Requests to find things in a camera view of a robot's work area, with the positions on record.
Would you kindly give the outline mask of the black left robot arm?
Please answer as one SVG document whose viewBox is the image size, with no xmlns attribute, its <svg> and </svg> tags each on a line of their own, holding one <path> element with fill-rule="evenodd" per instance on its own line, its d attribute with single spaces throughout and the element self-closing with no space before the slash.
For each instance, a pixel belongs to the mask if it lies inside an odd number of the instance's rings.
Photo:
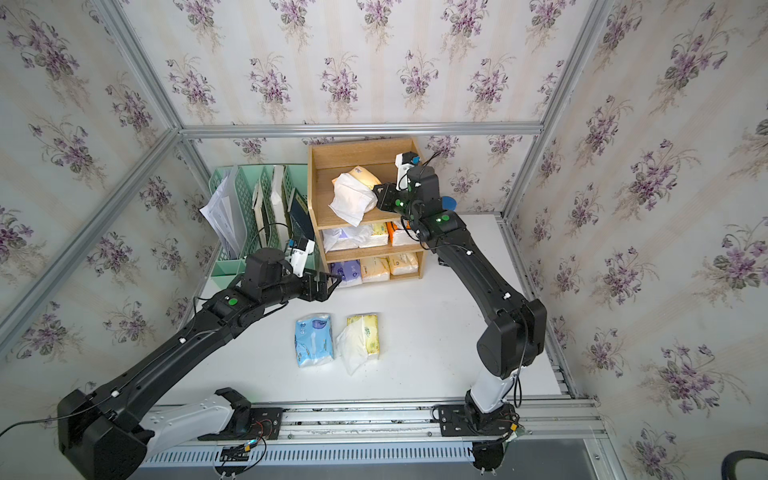
<svg viewBox="0 0 768 480">
<path fill-rule="evenodd" d="M 209 355 L 293 299 L 326 301 L 338 275 L 297 274 L 279 249 L 262 248 L 244 273 L 213 294 L 174 336 L 136 365 L 90 393 L 75 389 L 57 405 L 58 447 L 86 479 L 126 479 L 147 456 L 170 443 L 146 414 Z"/>
</svg>

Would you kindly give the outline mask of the white purple tissue pack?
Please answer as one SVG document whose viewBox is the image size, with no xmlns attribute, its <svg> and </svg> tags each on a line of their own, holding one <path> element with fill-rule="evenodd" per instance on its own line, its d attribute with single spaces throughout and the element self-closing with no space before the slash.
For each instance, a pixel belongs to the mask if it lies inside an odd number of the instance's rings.
<svg viewBox="0 0 768 480">
<path fill-rule="evenodd" d="M 326 253 L 357 249 L 366 239 L 366 233 L 357 227 L 330 228 L 321 231 Z"/>
</svg>

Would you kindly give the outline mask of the yellow-green tissue pack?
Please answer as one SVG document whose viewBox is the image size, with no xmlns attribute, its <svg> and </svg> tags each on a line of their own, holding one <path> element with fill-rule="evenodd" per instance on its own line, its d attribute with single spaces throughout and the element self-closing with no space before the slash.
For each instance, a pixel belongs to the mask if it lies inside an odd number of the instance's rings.
<svg viewBox="0 0 768 480">
<path fill-rule="evenodd" d="M 379 317 L 375 313 L 351 315 L 336 337 L 336 353 L 346 372 L 352 376 L 370 360 L 380 355 Z"/>
</svg>

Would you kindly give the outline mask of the orange-yellow tissue pack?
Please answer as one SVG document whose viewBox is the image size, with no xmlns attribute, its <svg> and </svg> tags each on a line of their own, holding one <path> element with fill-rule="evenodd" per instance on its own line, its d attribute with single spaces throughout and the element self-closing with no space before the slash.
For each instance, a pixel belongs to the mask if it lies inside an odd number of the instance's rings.
<svg viewBox="0 0 768 480">
<path fill-rule="evenodd" d="M 353 167 L 332 180 L 334 197 L 329 207 L 337 217 L 357 227 L 364 215 L 375 207 L 373 187 L 380 183 L 368 169 Z"/>
</svg>

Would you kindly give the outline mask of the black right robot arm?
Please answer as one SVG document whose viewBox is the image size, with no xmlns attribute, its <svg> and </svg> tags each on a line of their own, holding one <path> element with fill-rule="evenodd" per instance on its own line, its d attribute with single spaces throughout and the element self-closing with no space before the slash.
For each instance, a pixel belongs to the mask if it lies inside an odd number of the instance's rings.
<svg viewBox="0 0 768 480">
<path fill-rule="evenodd" d="M 471 413 L 502 408 L 521 370 L 543 353 L 547 311 L 538 299 L 515 290 L 477 247 L 466 223 L 446 208 L 430 166 L 413 166 L 404 178 L 373 187 L 376 207 L 406 221 L 422 248 L 452 269 L 477 304 L 486 328 L 477 341 L 485 373 L 468 392 Z"/>
</svg>

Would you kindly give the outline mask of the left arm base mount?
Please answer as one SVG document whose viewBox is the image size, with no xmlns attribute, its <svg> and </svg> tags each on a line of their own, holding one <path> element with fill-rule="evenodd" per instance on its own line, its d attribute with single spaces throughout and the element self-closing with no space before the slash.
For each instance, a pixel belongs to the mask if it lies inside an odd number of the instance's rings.
<svg viewBox="0 0 768 480">
<path fill-rule="evenodd" d="M 199 441 L 254 440 L 263 437 L 276 440 L 279 436 L 284 410 L 279 407 L 255 406 L 231 387 L 215 391 L 233 409 L 228 423 L 217 433 L 198 437 Z"/>
</svg>

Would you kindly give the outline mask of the blue tissue pack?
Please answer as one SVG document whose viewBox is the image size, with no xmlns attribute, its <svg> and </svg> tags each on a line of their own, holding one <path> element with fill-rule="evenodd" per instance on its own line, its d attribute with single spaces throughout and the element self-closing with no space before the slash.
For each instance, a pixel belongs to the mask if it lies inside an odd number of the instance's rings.
<svg viewBox="0 0 768 480">
<path fill-rule="evenodd" d="M 295 323 L 294 346 L 299 368 L 330 363 L 334 360 L 331 316 L 312 314 Z"/>
</svg>

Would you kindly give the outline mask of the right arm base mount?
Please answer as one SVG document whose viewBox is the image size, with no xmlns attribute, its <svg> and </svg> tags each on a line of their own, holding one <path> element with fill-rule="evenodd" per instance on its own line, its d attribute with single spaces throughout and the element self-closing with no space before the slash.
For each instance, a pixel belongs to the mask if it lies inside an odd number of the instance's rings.
<svg viewBox="0 0 768 480">
<path fill-rule="evenodd" d="M 491 413 L 465 404 L 442 404 L 431 409 L 442 437 L 508 437 L 519 427 L 520 415 L 509 403 Z"/>
</svg>

